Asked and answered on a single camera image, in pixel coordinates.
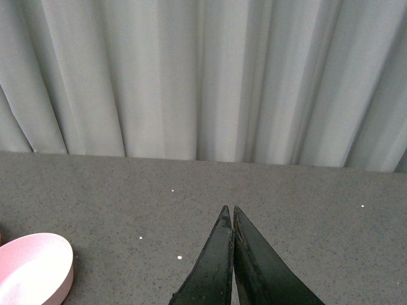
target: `curtain fold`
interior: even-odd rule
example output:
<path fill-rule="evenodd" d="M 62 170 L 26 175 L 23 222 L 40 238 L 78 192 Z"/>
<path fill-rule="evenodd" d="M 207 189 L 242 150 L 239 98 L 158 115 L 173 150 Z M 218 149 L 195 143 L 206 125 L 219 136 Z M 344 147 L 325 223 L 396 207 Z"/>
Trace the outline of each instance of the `curtain fold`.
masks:
<path fill-rule="evenodd" d="M 405 172 L 406 12 L 4 0 L 0 150 Z"/>

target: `speckled gray surface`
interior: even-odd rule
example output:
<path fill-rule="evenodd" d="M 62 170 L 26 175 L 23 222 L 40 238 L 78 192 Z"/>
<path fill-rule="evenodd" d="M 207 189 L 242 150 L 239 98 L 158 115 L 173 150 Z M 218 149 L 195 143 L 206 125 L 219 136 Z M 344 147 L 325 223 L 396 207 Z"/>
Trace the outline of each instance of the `speckled gray surface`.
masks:
<path fill-rule="evenodd" d="M 168 304 L 223 205 L 327 305 L 406 304 L 407 175 L 0 152 L 3 239 L 71 242 L 65 305 Z"/>

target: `gray fabric curtain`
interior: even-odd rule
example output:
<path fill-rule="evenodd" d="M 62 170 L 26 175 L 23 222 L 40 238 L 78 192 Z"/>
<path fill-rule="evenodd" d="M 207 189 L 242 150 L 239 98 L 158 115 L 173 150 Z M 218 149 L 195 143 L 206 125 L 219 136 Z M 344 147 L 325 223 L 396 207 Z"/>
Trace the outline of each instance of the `gray fabric curtain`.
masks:
<path fill-rule="evenodd" d="M 406 172 L 406 9 L 3 0 L 0 150 Z"/>

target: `black plastic jaw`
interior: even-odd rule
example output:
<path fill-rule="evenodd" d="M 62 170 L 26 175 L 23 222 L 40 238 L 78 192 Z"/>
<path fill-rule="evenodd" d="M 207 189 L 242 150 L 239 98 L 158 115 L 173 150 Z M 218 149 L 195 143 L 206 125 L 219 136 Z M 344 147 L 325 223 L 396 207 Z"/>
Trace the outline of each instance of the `black plastic jaw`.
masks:
<path fill-rule="evenodd" d="M 324 305 L 235 207 L 235 273 L 242 305 Z"/>
<path fill-rule="evenodd" d="M 230 305 L 234 239 L 225 205 L 194 268 L 169 305 Z"/>
<path fill-rule="evenodd" d="M 227 206 L 169 305 L 230 305 L 233 266 L 241 305 L 324 305 L 239 207 L 232 229 Z"/>

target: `pink plastic dish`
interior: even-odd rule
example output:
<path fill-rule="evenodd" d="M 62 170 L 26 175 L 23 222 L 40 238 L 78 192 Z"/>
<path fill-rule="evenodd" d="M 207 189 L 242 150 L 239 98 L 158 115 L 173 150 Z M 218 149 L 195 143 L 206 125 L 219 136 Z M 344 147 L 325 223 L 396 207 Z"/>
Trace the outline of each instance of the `pink plastic dish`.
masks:
<path fill-rule="evenodd" d="M 0 247 L 0 304 L 60 305 L 73 280 L 69 242 L 53 233 L 23 236 Z"/>

